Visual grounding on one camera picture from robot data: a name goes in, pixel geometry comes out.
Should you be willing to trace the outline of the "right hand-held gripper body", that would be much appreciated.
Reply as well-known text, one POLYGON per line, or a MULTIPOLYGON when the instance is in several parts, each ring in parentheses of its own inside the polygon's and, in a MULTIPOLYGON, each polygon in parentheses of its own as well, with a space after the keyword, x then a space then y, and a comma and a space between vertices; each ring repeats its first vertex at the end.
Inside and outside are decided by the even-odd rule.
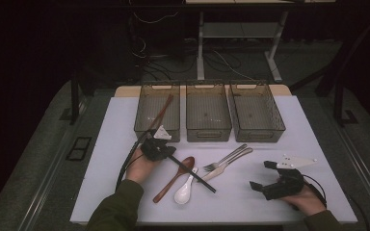
POLYGON ((284 154, 277 161, 279 178, 276 183, 265 186, 263 194, 267 200, 279 199, 288 195, 299 193, 304 187, 304 176, 299 172, 299 167, 314 165, 316 159, 287 156, 284 154))

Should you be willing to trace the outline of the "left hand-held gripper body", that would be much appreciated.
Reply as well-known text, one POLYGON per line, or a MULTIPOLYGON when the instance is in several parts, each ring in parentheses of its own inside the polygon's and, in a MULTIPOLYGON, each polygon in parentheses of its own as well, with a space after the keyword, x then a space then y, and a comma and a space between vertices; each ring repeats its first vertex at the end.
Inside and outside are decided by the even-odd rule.
POLYGON ((171 139, 172 136, 163 125, 157 129, 150 129, 145 134, 141 150, 150 161, 156 161, 158 155, 164 154, 163 149, 171 139))

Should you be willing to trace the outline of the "brown wooden spoon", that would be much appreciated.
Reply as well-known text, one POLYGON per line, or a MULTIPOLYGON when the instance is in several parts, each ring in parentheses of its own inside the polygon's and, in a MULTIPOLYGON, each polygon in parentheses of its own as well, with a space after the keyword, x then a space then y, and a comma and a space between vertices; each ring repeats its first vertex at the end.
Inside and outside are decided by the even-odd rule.
POLYGON ((171 181, 159 192, 157 193, 152 201, 154 203, 158 203, 165 194, 169 191, 169 189, 172 187, 174 182, 182 175, 189 172, 190 169, 192 169, 195 165, 195 158, 194 157, 187 157, 185 158, 181 164, 178 166, 178 170, 175 174, 175 176, 171 179, 171 181))

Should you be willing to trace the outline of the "black chopstick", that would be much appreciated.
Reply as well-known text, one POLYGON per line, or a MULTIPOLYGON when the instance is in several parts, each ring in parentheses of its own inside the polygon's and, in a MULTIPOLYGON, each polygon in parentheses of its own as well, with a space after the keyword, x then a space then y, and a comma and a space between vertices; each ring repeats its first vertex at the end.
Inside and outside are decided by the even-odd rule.
POLYGON ((201 177, 199 177, 196 173, 192 172, 192 167, 195 166, 195 158, 190 156, 185 158, 183 161, 177 160, 174 156, 170 156, 170 159, 178 165, 178 171, 172 180, 168 184, 168 188, 170 188, 173 183, 177 180, 177 178, 185 173, 189 173, 195 179, 197 179, 205 188, 207 188, 212 193, 216 192, 216 189, 209 185, 206 181, 204 181, 201 177))
POLYGON ((201 179, 196 173, 193 173, 192 170, 187 167, 187 165, 185 165, 182 162, 178 161, 174 156, 171 156, 170 159, 173 162, 175 162, 176 164, 178 164, 179 167, 181 167, 186 172, 188 172, 189 174, 191 174, 194 178, 198 179, 198 181, 203 186, 205 186, 209 191, 211 191, 212 193, 216 193, 217 190, 215 188, 213 188, 211 185, 209 185, 207 182, 205 182, 203 179, 201 179))

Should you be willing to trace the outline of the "smoky clear plastic bin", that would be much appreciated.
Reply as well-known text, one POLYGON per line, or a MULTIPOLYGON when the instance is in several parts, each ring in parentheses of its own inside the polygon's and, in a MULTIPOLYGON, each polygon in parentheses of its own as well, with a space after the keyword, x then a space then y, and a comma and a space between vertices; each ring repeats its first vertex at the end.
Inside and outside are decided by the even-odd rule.
POLYGON ((189 81, 186 84, 187 141, 228 141, 231 129, 225 84, 213 80, 189 81))
POLYGON ((228 98, 235 140, 278 142, 286 128, 266 81, 233 80, 228 98))
POLYGON ((140 90, 140 98, 137 107, 137 114, 134 123, 134 131, 139 137, 146 129, 146 108, 145 103, 148 97, 164 96, 169 94, 173 100, 166 110, 162 125, 172 136, 170 142, 180 142, 180 85, 178 82, 143 82, 140 90))

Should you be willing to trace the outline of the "brown wooden chopstick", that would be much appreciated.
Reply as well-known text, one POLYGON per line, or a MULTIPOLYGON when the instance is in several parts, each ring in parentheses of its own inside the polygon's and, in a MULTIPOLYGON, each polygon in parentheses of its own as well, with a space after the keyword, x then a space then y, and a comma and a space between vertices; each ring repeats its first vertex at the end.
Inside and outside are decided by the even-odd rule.
POLYGON ((145 103, 146 108, 146 129, 157 129, 163 123, 163 118, 166 110, 172 102, 173 96, 169 94, 167 97, 155 96, 148 97, 145 103))
POLYGON ((158 113, 158 115, 155 117, 155 119, 148 126, 149 129, 158 128, 162 124, 164 114, 165 114, 167 108, 170 106, 172 100, 173 100, 173 96, 170 94, 168 96, 163 108, 161 109, 161 111, 158 113))

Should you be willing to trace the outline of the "white ceramic spoon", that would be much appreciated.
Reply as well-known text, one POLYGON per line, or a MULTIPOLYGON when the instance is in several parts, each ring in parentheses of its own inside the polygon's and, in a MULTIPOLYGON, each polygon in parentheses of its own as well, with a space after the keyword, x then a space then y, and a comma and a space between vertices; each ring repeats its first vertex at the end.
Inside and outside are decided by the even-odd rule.
POLYGON ((190 200, 193 180, 194 176, 190 175, 186 182, 176 191, 173 199, 177 204, 183 205, 190 200))

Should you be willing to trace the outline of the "steel fork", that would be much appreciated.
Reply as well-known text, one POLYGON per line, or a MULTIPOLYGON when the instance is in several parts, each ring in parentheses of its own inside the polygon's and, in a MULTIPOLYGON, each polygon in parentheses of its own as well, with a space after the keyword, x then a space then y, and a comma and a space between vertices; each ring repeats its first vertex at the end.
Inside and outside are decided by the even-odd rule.
POLYGON ((236 148, 235 150, 233 150, 232 152, 230 152, 229 154, 227 154, 226 156, 224 156, 223 158, 221 158, 220 161, 218 162, 214 162, 212 164, 209 164, 205 167, 203 167, 203 169, 205 171, 212 171, 214 170, 216 167, 218 167, 220 164, 222 164, 224 161, 228 160, 229 158, 235 156, 236 154, 239 154, 241 151, 243 151, 244 149, 247 148, 247 145, 244 143, 242 145, 240 145, 238 148, 236 148))

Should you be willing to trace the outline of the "steel knife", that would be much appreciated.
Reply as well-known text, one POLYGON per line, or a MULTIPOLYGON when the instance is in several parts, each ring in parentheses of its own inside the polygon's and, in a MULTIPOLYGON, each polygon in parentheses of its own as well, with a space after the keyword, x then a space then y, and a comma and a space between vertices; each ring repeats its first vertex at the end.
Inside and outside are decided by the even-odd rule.
POLYGON ((212 170, 210 170, 206 175, 204 175, 202 177, 202 180, 207 182, 207 181, 221 175, 225 171, 225 168, 228 165, 230 165, 231 163, 233 163, 237 159, 239 159, 239 158, 241 158, 245 155, 248 155, 252 152, 253 152, 253 149, 250 148, 250 147, 246 147, 243 150, 240 150, 240 151, 236 152, 231 157, 228 157, 223 162, 221 162, 217 167, 214 167, 212 170))

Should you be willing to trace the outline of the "person's right hand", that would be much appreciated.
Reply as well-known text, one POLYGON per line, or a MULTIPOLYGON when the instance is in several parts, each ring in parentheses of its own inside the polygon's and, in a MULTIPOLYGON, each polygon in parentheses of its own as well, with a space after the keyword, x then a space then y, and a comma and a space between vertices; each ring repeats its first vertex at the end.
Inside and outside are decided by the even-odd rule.
POLYGON ((282 197, 281 200, 296 206, 307 217, 327 210, 316 193, 308 186, 304 186, 298 194, 282 197))

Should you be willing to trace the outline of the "person's left hand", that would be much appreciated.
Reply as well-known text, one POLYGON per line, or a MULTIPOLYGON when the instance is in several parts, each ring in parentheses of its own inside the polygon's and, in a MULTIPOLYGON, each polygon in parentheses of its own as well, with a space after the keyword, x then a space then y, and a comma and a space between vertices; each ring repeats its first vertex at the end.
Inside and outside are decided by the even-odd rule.
POLYGON ((150 161, 143 154, 142 150, 137 148, 129 162, 125 178, 138 184, 142 184, 158 165, 158 162, 150 161))

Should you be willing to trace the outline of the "white table cover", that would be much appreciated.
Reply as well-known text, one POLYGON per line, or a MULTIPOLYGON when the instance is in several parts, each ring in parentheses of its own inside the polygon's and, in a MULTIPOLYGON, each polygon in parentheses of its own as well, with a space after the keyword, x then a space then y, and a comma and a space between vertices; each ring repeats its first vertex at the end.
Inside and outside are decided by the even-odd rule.
MULTIPOLYGON (((279 200, 267 200, 251 189, 250 182, 270 185, 278 173, 264 167, 265 161, 279 161, 287 156, 316 159, 314 165, 302 167, 301 172, 319 182, 327 196, 328 208, 344 223, 357 218, 342 191, 330 165, 317 142, 297 97, 276 99, 286 130, 276 143, 255 143, 253 152, 235 161, 225 172, 210 180, 212 193, 195 182, 188 203, 179 205, 173 196, 184 184, 178 178, 165 196, 154 203, 152 199, 175 176, 176 163, 164 160, 144 184, 145 193, 139 208, 138 222, 159 224, 287 224, 299 222, 303 216, 279 200)), ((85 224, 102 201, 115 191, 119 171, 136 135, 134 120, 138 100, 135 97, 114 97, 110 100, 92 156, 77 196, 71 222, 85 224)))

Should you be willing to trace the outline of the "black metal stand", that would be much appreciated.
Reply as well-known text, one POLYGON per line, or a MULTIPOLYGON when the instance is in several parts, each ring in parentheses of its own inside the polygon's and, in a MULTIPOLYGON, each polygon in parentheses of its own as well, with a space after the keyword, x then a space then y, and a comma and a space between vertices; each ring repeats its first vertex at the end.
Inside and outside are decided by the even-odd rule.
POLYGON ((343 125, 344 90, 348 89, 370 113, 370 13, 342 14, 336 21, 342 40, 337 54, 329 63, 290 86, 298 90, 317 80, 315 93, 325 97, 334 93, 333 118, 343 125))

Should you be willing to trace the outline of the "metal floor rail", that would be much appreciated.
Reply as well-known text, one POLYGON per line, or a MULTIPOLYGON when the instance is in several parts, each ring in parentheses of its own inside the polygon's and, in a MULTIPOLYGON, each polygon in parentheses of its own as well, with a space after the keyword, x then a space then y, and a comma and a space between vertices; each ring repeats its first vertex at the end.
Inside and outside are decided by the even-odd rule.
POLYGON ((52 158, 52 161, 45 172, 42 181, 32 197, 32 201, 20 222, 17 231, 33 231, 35 223, 40 215, 40 211, 44 206, 47 196, 49 195, 55 179, 58 175, 59 169, 61 167, 64 158, 66 157, 67 149, 72 141, 75 131, 67 129, 60 140, 59 147, 52 158))
POLYGON ((346 130, 343 127, 338 126, 336 131, 342 143, 346 147, 349 159, 356 170, 358 177, 370 196, 370 169, 362 159, 361 152, 357 149, 356 144, 351 140, 346 130))

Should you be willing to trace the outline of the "white desk frame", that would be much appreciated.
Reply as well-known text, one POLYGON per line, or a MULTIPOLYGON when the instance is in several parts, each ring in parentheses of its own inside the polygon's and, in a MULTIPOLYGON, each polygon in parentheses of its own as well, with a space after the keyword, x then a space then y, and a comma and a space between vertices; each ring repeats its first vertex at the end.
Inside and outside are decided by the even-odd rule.
MULTIPOLYGON (((332 4, 335 0, 185 0, 187 6, 213 5, 215 7, 265 7, 281 6, 316 6, 318 4, 332 4)), ((198 79, 205 77, 203 42, 205 39, 271 39, 272 46, 264 52, 264 56, 276 83, 281 83, 282 78, 275 62, 275 54, 289 15, 289 10, 282 10, 277 21, 271 22, 206 22, 205 10, 199 12, 198 17, 198 53, 197 74, 198 79)))

